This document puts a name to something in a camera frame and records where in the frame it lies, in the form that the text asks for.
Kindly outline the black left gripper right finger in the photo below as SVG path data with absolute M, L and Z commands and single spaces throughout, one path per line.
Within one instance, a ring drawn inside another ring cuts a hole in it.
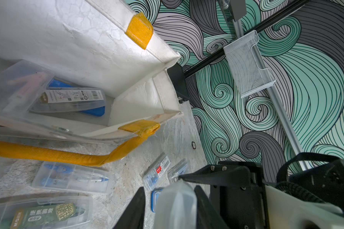
M 214 209 L 201 186 L 194 188 L 197 197 L 197 229 L 228 229 L 220 214 Z

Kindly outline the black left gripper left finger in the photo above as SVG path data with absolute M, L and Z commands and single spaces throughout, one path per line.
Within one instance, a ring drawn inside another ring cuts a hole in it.
M 144 187 L 140 187 L 113 229 L 143 229 L 145 206 L 145 190 Z

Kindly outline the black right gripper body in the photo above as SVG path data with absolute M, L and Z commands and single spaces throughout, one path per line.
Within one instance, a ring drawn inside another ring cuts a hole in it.
M 180 175 L 204 190 L 229 229 L 268 229 L 263 168 L 254 162 L 222 161 Z

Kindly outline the white label compass case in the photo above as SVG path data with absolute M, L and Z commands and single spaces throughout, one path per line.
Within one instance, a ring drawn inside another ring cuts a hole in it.
M 30 108 L 35 113 L 79 112 L 106 105 L 106 96 L 98 88 L 53 87 L 44 91 Z
M 195 229 L 197 196 L 185 181 L 175 182 L 161 192 L 155 207 L 155 229 Z

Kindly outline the green label compass case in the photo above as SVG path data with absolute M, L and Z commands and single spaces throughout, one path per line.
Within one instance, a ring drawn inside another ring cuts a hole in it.
M 59 196 L 0 203 L 0 229 L 86 229 L 93 198 Z

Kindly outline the white canvas tote bag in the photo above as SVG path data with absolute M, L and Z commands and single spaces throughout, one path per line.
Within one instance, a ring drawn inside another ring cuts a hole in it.
M 124 158 L 180 115 L 167 73 L 179 58 L 124 1 L 0 1 L 0 73 L 27 60 L 55 74 L 46 90 L 106 96 L 104 107 L 85 111 L 0 115 L 0 135 L 116 145 L 84 155 L 0 141 L 0 157 L 91 167 Z

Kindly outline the pink compass clear case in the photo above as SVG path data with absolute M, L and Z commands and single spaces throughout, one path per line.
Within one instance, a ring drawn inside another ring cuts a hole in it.
M 52 71 L 27 60 L 21 60 L 2 71 L 0 115 L 27 113 L 54 76 Z

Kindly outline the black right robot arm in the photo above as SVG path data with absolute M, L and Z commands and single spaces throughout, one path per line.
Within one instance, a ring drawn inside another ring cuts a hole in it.
M 300 153 L 275 183 L 254 162 L 223 161 L 180 179 L 195 183 L 200 229 L 344 229 L 344 160 Z

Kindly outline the small blue compass case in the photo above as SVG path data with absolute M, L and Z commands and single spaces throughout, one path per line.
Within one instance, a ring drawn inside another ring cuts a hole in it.
M 189 172 L 190 165 L 187 159 L 181 160 L 168 172 L 168 180 L 170 184 L 173 184 L 179 180 L 180 175 L 187 174 Z

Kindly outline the blue compass frosted case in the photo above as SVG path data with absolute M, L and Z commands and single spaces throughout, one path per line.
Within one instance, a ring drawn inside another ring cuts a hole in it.
M 115 176 L 101 169 L 45 161 L 39 168 L 32 182 L 32 187 L 110 194 L 115 187 L 115 183 Z

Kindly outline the small clear refill case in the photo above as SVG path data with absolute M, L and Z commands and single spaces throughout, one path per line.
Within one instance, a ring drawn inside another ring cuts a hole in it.
M 142 177 L 144 187 L 149 191 L 154 190 L 170 165 L 171 161 L 169 157 L 165 153 L 161 153 L 144 173 Z

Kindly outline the black ribbed hard case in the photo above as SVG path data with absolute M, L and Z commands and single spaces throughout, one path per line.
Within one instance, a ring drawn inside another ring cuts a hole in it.
M 190 97 L 188 94 L 185 75 L 182 67 L 178 63 L 176 63 L 174 66 L 167 70 L 167 73 L 173 83 L 179 103 L 182 104 L 186 101 L 189 101 Z

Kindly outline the silver aluminium upright rail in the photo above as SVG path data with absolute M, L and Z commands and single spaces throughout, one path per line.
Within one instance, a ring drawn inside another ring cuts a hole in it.
M 247 14 L 245 1 L 218 1 L 226 22 L 232 22 L 237 40 L 223 47 L 231 69 L 234 82 L 237 84 L 241 98 L 266 90 L 270 96 L 277 117 L 285 135 L 296 155 L 303 151 L 289 117 L 284 109 L 276 89 L 276 75 L 266 67 L 258 43 L 261 41 L 258 32 L 253 30 L 244 33 L 242 17 Z

